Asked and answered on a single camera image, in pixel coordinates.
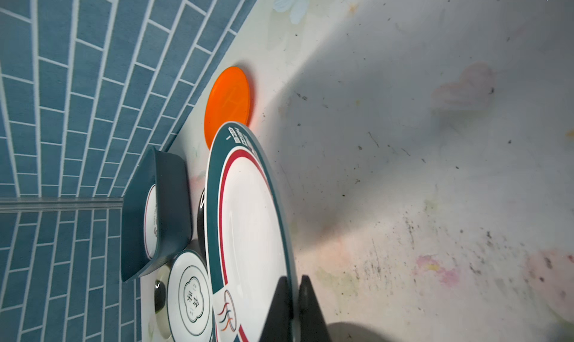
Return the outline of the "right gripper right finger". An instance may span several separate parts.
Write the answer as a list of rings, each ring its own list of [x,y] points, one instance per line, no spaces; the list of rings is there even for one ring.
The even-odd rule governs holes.
[[[298,294],[300,340],[331,342],[327,324],[321,312],[310,277],[303,275]]]

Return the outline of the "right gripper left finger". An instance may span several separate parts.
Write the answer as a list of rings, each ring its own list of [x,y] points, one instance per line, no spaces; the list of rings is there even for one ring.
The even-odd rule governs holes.
[[[261,342],[292,341],[291,320],[293,315],[293,304],[291,289],[286,276],[279,278],[274,292],[271,306],[263,326],[260,336]]]

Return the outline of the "white plate green red rim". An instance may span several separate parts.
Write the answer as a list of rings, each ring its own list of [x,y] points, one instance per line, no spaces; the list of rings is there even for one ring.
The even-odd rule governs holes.
[[[217,341],[259,341],[278,280],[297,280],[268,159],[253,132],[225,123],[209,153],[205,243]]]

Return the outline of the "white plate red characters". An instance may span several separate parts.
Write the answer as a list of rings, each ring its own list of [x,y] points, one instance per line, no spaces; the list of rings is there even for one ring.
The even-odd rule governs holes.
[[[143,218],[143,237],[146,255],[149,259],[152,259],[155,255],[158,242],[157,192],[155,184],[151,186],[146,197]]]

